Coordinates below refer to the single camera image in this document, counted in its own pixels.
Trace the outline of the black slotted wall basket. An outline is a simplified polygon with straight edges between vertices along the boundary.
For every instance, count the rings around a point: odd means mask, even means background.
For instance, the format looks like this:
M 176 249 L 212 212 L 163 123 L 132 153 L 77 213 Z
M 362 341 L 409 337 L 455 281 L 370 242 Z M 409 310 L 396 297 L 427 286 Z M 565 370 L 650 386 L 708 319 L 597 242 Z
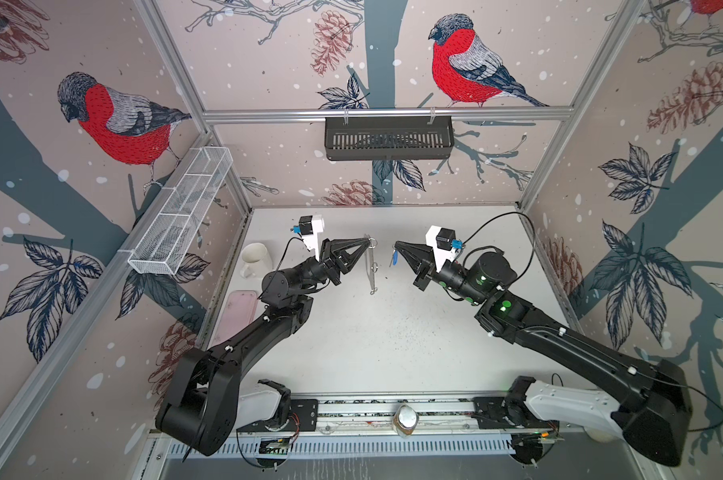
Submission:
M 441 160 L 451 156 L 449 116 L 327 118 L 326 156 L 332 161 Z

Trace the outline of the white ceramic mug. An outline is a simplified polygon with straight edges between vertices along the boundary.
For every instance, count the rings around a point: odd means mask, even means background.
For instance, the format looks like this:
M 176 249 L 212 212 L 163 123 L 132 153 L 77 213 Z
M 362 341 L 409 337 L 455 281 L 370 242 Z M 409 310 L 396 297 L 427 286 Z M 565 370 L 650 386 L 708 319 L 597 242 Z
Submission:
M 243 278 L 263 278 L 274 270 L 269 249 L 261 242 L 247 245 L 241 252 L 241 260 L 240 275 Z

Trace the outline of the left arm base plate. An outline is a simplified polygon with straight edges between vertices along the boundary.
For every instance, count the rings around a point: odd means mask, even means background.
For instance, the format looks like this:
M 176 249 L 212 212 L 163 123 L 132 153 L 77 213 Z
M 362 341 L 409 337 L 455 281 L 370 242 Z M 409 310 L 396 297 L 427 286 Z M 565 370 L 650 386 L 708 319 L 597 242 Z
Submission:
M 293 399 L 285 417 L 286 422 L 277 426 L 275 420 L 262 420 L 238 427 L 239 433 L 304 433 L 317 430 L 319 401 L 317 399 Z

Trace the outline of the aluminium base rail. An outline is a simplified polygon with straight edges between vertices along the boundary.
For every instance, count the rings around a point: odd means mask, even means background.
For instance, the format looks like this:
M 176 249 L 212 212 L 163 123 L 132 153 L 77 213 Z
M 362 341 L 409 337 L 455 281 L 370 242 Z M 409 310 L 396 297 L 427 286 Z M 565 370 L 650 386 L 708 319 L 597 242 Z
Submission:
M 266 408 L 274 399 L 275 390 L 261 388 L 245 395 L 253 395 L 258 407 Z M 559 428 L 581 427 L 595 432 L 607 440 L 621 438 L 621 429 L 611 420 L 611 412 L 617 410 L 617 401 L 597 390 L 577 390 L 557 387 L 545 382 L 533 384 L 531 392 L 515 398 L 505 392 L 479 392 L 478 394 L 414 395 L 409 398 L 395 395 L 357 395 L 334 397 L 321 395 L 309 398 L 294 394 L 293 399 L 317 399 L 319 418 L 315 432 L 324 435 L 359 434 L 377 435 L 393 432 L 391 420 L 397 408 L 407 403 L 419 413 L 419 424 L 413 434 L 473 433 L 476 431 L 509 434 L 539 433 L 535 429 L 481 429 L 471 417 L 474 397 L 505 397 L 507 401 L 523 402 L 531 413 L 543 421 L 557 421 Z

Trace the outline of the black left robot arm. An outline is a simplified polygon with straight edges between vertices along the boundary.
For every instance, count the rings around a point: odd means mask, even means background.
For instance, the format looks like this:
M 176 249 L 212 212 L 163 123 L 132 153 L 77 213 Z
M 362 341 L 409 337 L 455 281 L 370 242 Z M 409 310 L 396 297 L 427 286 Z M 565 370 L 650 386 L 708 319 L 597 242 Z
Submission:
M 261 408 L 253 395 L 241 392 L 242 380 L 266 353 L 307 323 L 312 295 L 330 283 L 339 285 L 370 247 L 369 237 L 326 239 L 318 258 L 268 273 L 260 297 L 265 311 L 254 322 L 208 350 L 194 347 L 180 358 L 156 417 L 157 430 L 210 456 L 243 426 L 273 418 L 284 425 L 287 388 L 264 380 L 275 395 Z

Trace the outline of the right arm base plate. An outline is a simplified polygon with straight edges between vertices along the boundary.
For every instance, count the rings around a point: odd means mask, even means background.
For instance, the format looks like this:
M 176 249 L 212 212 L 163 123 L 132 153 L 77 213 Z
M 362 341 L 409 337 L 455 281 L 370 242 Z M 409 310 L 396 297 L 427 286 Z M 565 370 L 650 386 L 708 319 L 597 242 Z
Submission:
M 535 429 L 558 430 L 557 421 L 543 421 L 521 401 L 507 401 L 505 397 L 474 397 L 473 419 L 481 429 Z

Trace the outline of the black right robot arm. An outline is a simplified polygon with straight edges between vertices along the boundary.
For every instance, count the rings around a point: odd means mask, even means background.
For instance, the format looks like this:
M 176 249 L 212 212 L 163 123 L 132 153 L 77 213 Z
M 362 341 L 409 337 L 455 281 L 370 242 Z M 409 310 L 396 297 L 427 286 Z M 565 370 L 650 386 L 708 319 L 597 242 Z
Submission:
M 427 244 L 398 241 L 395 251 L 415 273 L 419 290 L 435 283 L 457 294 L 479 308 L 475 319 L 487 333 L 561 364 L 615 400 L 591 428 L 621 435 L 657 464 L 681 465 L 693 406 L 679 366 L 623 355 L 553 320 L 509 290 L 517 273 L 499 250 L 485 252 L 469 269 L 453 253 Z

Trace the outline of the pink rectangular tray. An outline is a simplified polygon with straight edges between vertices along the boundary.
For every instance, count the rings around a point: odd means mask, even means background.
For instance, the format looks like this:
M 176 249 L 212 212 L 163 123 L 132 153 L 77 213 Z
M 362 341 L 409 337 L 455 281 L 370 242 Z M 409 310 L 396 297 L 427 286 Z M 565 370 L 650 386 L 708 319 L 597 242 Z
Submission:
M 255 319 L 260 300 L 254 290 L 236 290 L 229 294 L 213 332 L 210 347 L 215 347 L 241 332 Z

